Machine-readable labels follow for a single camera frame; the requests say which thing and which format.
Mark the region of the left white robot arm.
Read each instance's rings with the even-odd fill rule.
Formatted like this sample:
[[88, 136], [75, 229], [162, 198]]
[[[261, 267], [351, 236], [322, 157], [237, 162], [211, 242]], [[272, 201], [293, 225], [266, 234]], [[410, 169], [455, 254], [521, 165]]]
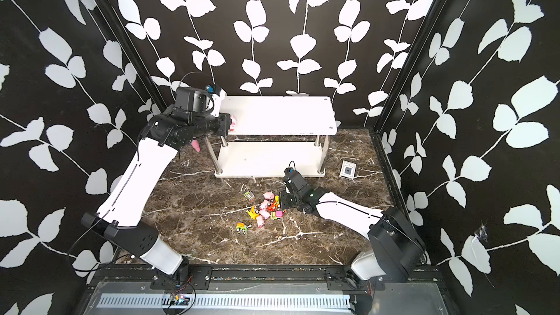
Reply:
[[182, 147], [211, 135], [227, 136], [231, 118], [220, 111], [227, 93], [218, 86], [179, 87], [176, 101], [141, 130], [137, 152], [109, 198], [82, 224], [166, 275], [186, 265], [183, 256], [141, 215], [156, 184]]

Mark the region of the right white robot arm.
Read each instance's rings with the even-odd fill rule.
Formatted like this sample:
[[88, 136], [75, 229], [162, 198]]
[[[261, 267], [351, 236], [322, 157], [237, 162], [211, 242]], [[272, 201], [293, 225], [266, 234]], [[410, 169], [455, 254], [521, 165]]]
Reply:
[[411, 222], [399, 209], [367, 208], [324, 188], [284, 189], [279, 195], [282, 209], [297, 209], [338, 223], [369, 240], [370, 249], [350, 264], [351, 272], [363, 281], [382, 277], [405, 282], [420, 264], [426, 246]]

